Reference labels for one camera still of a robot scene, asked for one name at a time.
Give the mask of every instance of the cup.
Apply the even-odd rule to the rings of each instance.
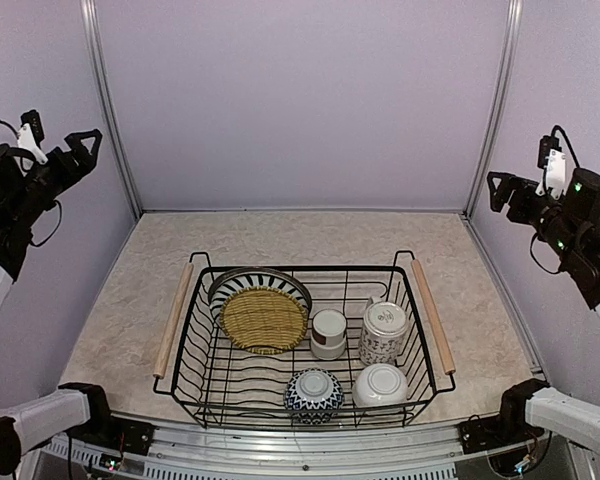
[[[400,354],[407,327],[407,314],[401,307],[370,297],[358,342],[360,360],[367,365],[392,363]]]
[[[321,310],[313,317],[311,351],[321,360],[335,360],[345,350],[347,319],[337,310]]]

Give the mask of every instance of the wall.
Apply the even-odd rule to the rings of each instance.
[[[491,170],[540,178],[538,141],[561,124],[583,167],[600,173],[600,1],[526,2],[520,41]],[[600,321],[571,279],[542,272],[529,257],[530,227],[489,211],[478,231],[518,303],[551,382],[600,405]],[[557,265],[545,245],[538,256]]]
[[[0,0],[0,118],[19,126],[36,108],[43,147],[72,131],[105,132],[77,1]],[[13,142],[0,127],[0,143]],[[42,248],[30,248],[20,279],[0,311],[0,407],[49,393],[110,266],[133,225],[105,139],[97,168],[60,197],[64,218]],[[55,226],[49,212],[35,227]]]
[[[145,208],[464,207],[508,1],[97,7]]]

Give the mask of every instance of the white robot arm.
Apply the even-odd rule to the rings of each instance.
[[[17,135],[17,148],[0,145],[0,307],[28,246],[34,245],[32,225],[55,206],[60,193],[93,170],[102,138],[98,130],[74,133],[65,139],[69,152],[56,148],[45,155],[40,149],[44,133],[33,110],[22,116]],[[91,150],[82,143],[87,139],[94,140]],[[46,397],[0,410],[0,474],[15,471],[21,455],[53,435],[76,426],[92,432],[109,417],[104,391],[87,384],[61,386]]]
[[[576,164],[566,191],[565,156],[557,133],[564,137]],[[600,317],[600,175],[580,168],[566,132],[558,125],[540,140],[538,167],[543,169],[540,182],[489,172],[491,209],[501,212],[509,205],[509,220],[534,227],[532,242],[546,242],[560,258],[558,271],[551,273],[567,272]],[[600,454],[600,407],[537,380],[504,393],[493,431],[500,438],[512,438],[530,426],[559,433]]]

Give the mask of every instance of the marble countertop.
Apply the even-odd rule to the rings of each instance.
[[[476,247],[453,214],[146,214],[107,279],[62,381],[101,385],[118,412],[192,422],[172,398],[152,390],[162,332],[191,252],[207,251],[218,266],[390,265],[400,249],[413,250],[422,262],[457,367],[456,390],[436,396],[418,423],[496,412],[502,392],[530,378],[530,367]],[[416,303],[444,388],[448,380],[418,293]]]

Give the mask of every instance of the dish rack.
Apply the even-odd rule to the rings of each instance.
[[[400,262],[409,258],[421,293],[431,332],[435,338],[444,373],[450,386],[439,388],[423,323],[406,271]],[[171,345],[175,340],[194,263],[203,262],[184,319],[175,365],[168,389],[165,379]],[[277,355],[258,355],[240,350],[226,337],[209,310],[209,287],[221,274],[238,266],[212,266],[206,252],[191,254],[183,271],[165,328],[154,372],[153,390],[169,395],[203,428],[248,430],[342,430],[404,427],[413,422],[441,393],[455,390],[455,366],[442,330],[433,298],[420,263],[413,252],[396,252],[391,265],[286,265],[268,266],[301,281],[311,293],[313,308],[307,334],[295,349]],[[363,312],[370,296],[400,305],[406,312],[409,329],[394,365],[407,379],[409,394],[398,405],[357,408],[352,401],[353,384],[364,369],[358,358],[358,340]],[[333,361],[319,360],[311,353],[313,316],[323,309],[337,309],[347,318],[346,349]],[[345,403],[334,418],[320,425],[294,420],[283,404],[287,382],[295,372],[318,367],[332,372],[340,381]]]

